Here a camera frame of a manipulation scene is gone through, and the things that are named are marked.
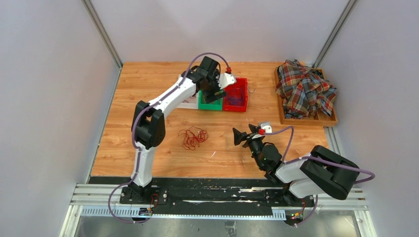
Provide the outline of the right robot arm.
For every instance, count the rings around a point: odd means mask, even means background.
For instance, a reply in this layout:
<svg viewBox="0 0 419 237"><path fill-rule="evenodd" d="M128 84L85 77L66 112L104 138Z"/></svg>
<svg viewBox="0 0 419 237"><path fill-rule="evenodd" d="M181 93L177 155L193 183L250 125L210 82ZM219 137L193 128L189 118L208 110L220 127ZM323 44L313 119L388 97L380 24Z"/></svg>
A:
<svg viewBox="0 0 419 237"><path fill-rule="evenodd" d="M327 194L338 200L345 200L356 184L361 169L348 159L317 145L312 151L299 158L286 161L275 144L265 142L266 136L274 135L269 122L249 125L250 132L233 128L234 144L249 148L251 157L265 178L283 184L283 201L296 205L307 196Z"/></svg>

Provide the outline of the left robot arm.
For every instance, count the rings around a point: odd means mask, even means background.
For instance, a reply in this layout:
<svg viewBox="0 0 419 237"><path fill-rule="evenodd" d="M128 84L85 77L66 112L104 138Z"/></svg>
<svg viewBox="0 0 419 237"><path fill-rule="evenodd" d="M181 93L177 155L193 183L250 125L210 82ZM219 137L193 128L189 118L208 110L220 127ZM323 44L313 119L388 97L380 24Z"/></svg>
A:
<svg viewBox="0 0 419 237"><path fill-rule="evenodd" d="M151 199L152 166L155 149L166 135L165 119L184 100L199 91L207 94L211 100L224 95L222 90L225 87L221 85L224 74L220 63L210 55L209 52L202 53L201 63L194 65L191 62L168 90L149 102L139 101L135 107L131 140L136 157L128 187L139 204Z"/></svg>

